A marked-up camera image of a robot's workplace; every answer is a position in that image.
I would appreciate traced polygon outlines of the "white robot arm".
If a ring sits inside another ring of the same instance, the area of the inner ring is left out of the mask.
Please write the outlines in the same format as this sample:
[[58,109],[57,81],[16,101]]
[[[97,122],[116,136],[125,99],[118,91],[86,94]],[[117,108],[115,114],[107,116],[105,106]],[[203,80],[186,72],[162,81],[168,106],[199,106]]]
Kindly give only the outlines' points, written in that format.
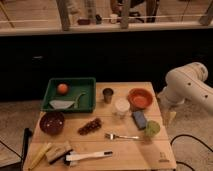
[[200,62],[174,68],[166,74],[166,86],[157,95],[165,127],[176,116],[173,108],[182,105],[185,100],[191,100],[213,114],[213,88],[205,84],[207,78],[208,70]]

